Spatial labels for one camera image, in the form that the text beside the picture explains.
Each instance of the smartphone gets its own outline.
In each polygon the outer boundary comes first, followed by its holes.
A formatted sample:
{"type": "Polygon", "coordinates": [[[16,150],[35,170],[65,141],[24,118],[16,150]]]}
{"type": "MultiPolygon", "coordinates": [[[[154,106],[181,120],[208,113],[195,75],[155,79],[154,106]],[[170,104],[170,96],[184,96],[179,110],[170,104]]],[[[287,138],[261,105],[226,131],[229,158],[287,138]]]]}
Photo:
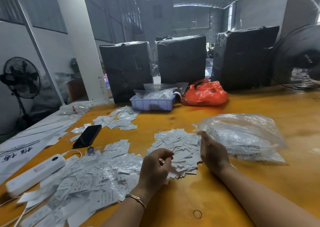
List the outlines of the smartphone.
{"type": "Polygon", "coordinates": [[[85,131],[81,134],[81,136],[77,139],[77,141],[73,144],[73,149],[85,148],[92,145],[95,137],[101,130],[102,125],[93,125],[89,126],[85,129],[85,131]]]}

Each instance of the blue plastic tray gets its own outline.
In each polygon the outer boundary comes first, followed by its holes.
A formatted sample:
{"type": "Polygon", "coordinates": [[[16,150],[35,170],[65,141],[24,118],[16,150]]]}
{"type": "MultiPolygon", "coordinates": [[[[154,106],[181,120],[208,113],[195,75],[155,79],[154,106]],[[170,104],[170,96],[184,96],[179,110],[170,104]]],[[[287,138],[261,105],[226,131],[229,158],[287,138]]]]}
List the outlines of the blue plastic tray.
{"type": "Polygon", "coordinates": [[[170,99],[138,99],[131,97],[130,101],[134,110],[137,111],[172,111],[176,95],[170,99]]]}

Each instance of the window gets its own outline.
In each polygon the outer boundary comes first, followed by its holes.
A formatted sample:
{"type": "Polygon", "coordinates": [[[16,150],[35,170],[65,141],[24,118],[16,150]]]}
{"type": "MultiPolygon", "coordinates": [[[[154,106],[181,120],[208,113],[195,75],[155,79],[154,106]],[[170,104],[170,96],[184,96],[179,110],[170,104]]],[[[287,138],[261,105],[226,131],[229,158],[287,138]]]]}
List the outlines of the window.
{"type": "Polygon", "coordinates": [[[153,18],[162,19],[162,5],[153,5],[153,18]]]}
{"type": "Polygon", "coordinates": [[[233,3],[229,7],[229,17],[228,17],[228,31],[231,30],[231,23],[232,23],[232,9],[233,9],[233,3]]]}

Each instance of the hand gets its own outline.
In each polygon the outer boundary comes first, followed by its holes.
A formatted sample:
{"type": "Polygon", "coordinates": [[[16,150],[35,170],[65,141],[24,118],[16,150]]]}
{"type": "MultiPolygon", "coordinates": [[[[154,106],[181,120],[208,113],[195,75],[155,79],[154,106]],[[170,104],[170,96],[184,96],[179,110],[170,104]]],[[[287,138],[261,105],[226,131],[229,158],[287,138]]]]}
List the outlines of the hand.
{"type": "Polygon", "coordinates": [[[201,136],[202,161],[211,172],[220,177],[221,172],[231,166],[226,147],[213,140],[205,131],[199,131],[197,134],[201,136]]]}
{"type": "Polygon", "coordinates": [[[153,195],[164,184],[174,153],[167,149],[157,149],[146,156],[142,162],[139,182],[131,194],[140,197],[144,204],[148,204],[153,195]]]}

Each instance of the black wrapped package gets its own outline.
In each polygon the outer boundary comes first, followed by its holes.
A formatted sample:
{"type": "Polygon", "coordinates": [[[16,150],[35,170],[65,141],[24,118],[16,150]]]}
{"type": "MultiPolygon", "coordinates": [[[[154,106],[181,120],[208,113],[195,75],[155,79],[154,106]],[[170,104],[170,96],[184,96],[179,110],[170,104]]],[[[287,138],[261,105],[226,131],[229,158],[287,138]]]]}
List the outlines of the black wrapped package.
{"type": "Polygon", "coordinates": [[[204,79],[207,56],[205,35],[167,37],[156,41],[156,51],[161,83],[193,83],[204,79]]]}
{"type": "Polygon", "coordinates": [[[149,42],[127,42],[99,46],[114,103],[128,102],[133,90],[153,83],[149,42]]]}
{"type": "Polygon", "coordinates": [[[211,81],[226,91],[270,85],[270,53],[278,32],[279,26],[219,33],[211,81]]]}

